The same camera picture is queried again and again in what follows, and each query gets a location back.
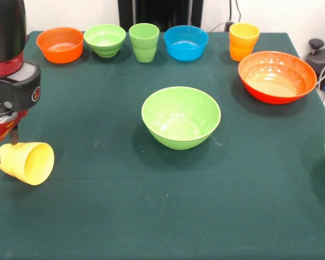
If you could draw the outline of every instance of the light green bowl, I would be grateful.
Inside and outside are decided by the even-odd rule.
[[[142,106],[142,119],[163,145],[186,150],[205,141],[220,123],[218,103],[205,92],[190,87],[163,88]]]
[[[125,30],[115,24],[98,24],[84,33],[84,40],[100,57],[110,58],[120,50],[126,37]]]

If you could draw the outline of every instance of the orange bowl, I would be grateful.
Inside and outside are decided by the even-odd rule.
[[[309,94],[317,83],[309,64],[278,51],[260,51],[245,57],[238,73],[250,94],[273,105],[294,102]]]
[[[36,44],[50,62],[69,63],[82,55],[83,33],[69,27],[54,28],[41,33]]]

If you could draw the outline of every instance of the black cable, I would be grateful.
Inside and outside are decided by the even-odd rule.
[[[232,0],[230,0],[230,17],[229,17],[229,21],[231,21],[232,19]]]
[[[241,14],[241,11],[239,10],[239,7],[238,7],[238,2],[237,2],[237,0],[236,0],[236,7],[237,7],[237,11],[238,11],[238,13],[239,13],[238,22],[240,22],[240,21],[241,21],[241,16],[242,16],[242,14]]]

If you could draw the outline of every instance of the green cup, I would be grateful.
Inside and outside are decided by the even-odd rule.
[[[129,34],[136,59],[151,62],[157,52],[159,28],[151,23],[138,23],[131,26]]]

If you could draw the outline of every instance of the yellow cup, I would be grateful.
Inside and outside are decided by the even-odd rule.
[[[49,177],[54,165],[53,149],[43,142],[19,142],[0,147],[0,170],[30,184],[39,185]]]
[[[230,56],[235,61],[253,52],[260,30],[249,23],[235,23],[230,27]]]

